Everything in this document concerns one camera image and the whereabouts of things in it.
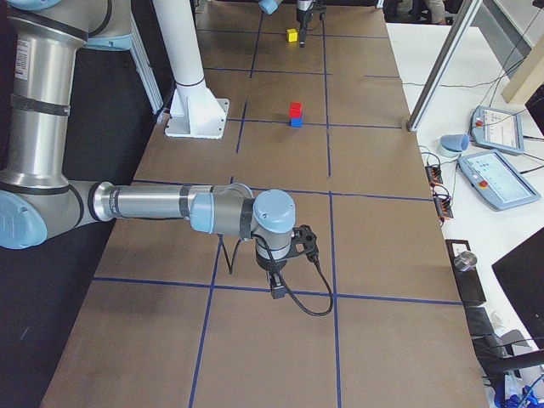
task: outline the tablet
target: tablet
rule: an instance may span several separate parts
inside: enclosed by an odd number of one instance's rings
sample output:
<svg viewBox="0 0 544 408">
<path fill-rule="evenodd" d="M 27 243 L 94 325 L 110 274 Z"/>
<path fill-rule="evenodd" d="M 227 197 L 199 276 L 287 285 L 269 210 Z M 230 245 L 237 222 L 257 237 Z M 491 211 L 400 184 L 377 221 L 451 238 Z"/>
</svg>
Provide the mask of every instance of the tablet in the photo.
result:
<svg viewBox="0 0 544 408">
<path fill-rule="evenodd" d="M 474 144 L 519 155 L 524 152 L 524 134 L 519 114 L 479 106 L 473 113 L 470 133 Z"/>
<path fill-rule="evenodd" d="M 459 158 L 459 168 L 470 184 L 495 210 L 523 206 L 541 195 L 497 150 Z"/>
</svg>

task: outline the blue cap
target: blue cap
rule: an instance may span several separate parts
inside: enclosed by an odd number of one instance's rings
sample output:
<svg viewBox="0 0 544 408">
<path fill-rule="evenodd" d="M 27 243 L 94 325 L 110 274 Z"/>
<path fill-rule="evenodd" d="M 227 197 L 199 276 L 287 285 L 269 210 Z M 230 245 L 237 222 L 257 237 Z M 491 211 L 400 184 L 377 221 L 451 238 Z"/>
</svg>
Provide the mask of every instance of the blue cap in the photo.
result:
<svg viewBox="0 0 544 408">
<path fill-rule="evenodd" d="M 0 247 L 25 249 L 47 237 L 48 228 L 36 208 L 16 194 L 0 191 Z"/>
<path fill-rule="evenodd" d="M 278 3 L 275 0 L 261 0 L 258 2 L 258 5 L 268 15 L 271 15 L 278 9 Z"/>
<path fill-rule="evenodd" d="M 253 216 L 267 231 L 284 234 L 295 226 L 295 201 L 285 191 L 268 190 L 253 203 Z"/>
<path fill-rule="evenodd" d="M 195 195 L 190 205 L 189 218 L 190 226 L 195 231 L 213 232 L 214 224 L 214 201 L 212 193 L 200 193 Z"/>
<path fill-rule="evenodd" d="M 99 51 L 127 51 L 133 46 L 133 35 L 126 34 L 117 37 L 91 37 L 84 48 Z"/>
<path fill-rule="evenodd" d="M 16 9 L 38 11 L 53 7 L 60 0 L 8 0 L 10 6 Z"/>
</svg>

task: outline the yellow block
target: yellow block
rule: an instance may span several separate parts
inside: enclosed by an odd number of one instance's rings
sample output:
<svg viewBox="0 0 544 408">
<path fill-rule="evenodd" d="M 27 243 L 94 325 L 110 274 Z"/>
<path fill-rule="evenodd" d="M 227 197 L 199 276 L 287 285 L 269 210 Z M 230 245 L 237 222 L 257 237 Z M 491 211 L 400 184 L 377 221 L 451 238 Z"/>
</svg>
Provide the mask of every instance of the yellow block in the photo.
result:
<svg viewBox="0 0 544 408">
<path fill-rule="evenodd" d="M 287 41 L 289 43 L 295 43 L 298 41 L 298 31 L 295 28 L 287 29 Z"/>
</svg>

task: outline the white table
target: white table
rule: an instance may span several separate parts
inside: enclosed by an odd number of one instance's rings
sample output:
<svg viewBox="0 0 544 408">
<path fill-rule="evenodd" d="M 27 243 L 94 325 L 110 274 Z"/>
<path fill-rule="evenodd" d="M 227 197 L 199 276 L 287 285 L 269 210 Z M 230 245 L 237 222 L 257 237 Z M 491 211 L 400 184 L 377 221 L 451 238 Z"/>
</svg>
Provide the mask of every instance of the white table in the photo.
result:
<svg viewBox="0 0 544 408">
<path fill-rule="evenodd" d="M 448 34 L 449 27 L 436 25 L 395 25 L 388 24 L 394 55 L 404 85 L 405 96 L 412 111 L 436 56 Z M 445 74 L 443 84 L 473 85 L 493 81 L 501 75 L 501 65 L 478 28 L 471 27 L 456 51 Z M 501 96 L 508 82 L 501 80 L 493 107 L 517 112 L 522 105 L 509 105 Z M 477 88 L 440 87 L 422 125 L 417 131 L 420 145 L 427 146 L 437 153 L 438 139 L 448 133 L 466 133 L 469 118 L 478 105 L 489 105 L 490 95 L 482 103 L 482 98 L 490 85 Z M 524 135 L 541 137 L 528 111 L 521 114 Z M 544 143 L 526 140 L 525 149 L 535 156 L 544 157 Z M 471 146 L 467 153 L 482 149 Z M 539 163 L 526 156 L 510 156 L 507 159 L 520 171 L 537 167 Z M 521 242 L 544 227 L 544 200 L 506 210 L 494 212 L 479 197 L 460 171 L 455 176 L 455 163 L 443 166 L 445 186 L 453 193 L 454 219 L 446 221 L 442 228 L 444 238 L 468 240 L 478 257 L 479 278 L 484 288 L 487 303 L 484 305 L 497 334 L 519 329 L 524 336 L 529 333 L 523 327 L 504 292 L 499 286 L 491 265 L 502 258 Z M 544 169 L 528 173 L 527 180 L 544 195 Z"/>
</svg>

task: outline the blue block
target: blue block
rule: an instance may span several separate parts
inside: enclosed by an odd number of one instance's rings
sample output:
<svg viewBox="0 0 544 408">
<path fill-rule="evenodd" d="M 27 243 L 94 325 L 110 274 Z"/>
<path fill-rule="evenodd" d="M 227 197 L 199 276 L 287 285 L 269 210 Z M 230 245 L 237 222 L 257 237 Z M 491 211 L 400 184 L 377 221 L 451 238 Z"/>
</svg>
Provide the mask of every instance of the blue block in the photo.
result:
<svg viewBox="0 0 544 408">
<path fill-rule="evenodd" d="M 303 118 L 302 117 L 293 117 L 291 119 L 291 127 L 292 128 L 301 128 L 303 126 Z"/>
</svg>

